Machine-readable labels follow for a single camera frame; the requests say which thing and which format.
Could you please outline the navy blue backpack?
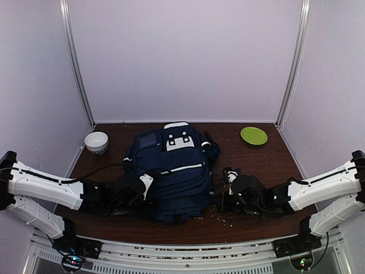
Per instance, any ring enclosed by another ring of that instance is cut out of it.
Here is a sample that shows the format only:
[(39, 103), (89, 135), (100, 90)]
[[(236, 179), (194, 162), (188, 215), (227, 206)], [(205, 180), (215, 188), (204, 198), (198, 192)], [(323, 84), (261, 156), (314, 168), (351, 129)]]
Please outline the navy blue backpack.
[(136, 176), (152, 171), (148, 214), (162, 223), (182, 224), (210, 206), (220, 152), (210, 133), (187, 122), (170, 123), (135, 136), (123, 159), (124, 170)]

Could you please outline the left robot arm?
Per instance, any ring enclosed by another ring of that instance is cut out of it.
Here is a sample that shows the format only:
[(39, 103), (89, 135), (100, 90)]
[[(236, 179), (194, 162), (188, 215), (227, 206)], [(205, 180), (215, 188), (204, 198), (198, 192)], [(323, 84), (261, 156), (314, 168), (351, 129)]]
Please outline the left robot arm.
[(63, 178), (30, 168), (17, 161), (16, 152), (8, 151), (1, 157), (1, 210), (13, 212), (43, 231), (55, 248), (69, 253), (84, 252), (87, 243), (76, 235), (74, 222), (51, 213), (35, 199), (108, 219), (116, 213), (136, 211), (146, 200), (153, 181), (149, 172), (141, 176), (122, 175), (109, 183)]

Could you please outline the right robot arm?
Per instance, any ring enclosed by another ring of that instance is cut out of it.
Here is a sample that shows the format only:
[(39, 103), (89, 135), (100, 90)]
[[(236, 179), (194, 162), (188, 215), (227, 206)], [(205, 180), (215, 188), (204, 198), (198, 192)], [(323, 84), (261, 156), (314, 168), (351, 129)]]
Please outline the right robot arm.
[(334, 201), (325, 209), (301, 220), (299, 233), (291, 237), (296, 251), (316, 248), (321, 238), (356, 211), (364, 209), (364, 152), (352, 153), (351, 160), (324, 174), (309, 178), (290, 177), (266, 188), (255, 176), (241, 175), (226, 167), (222, 171), (228, 190), (213, 201), (219, 212), (238, 212), (279, 219), (315, 203)]

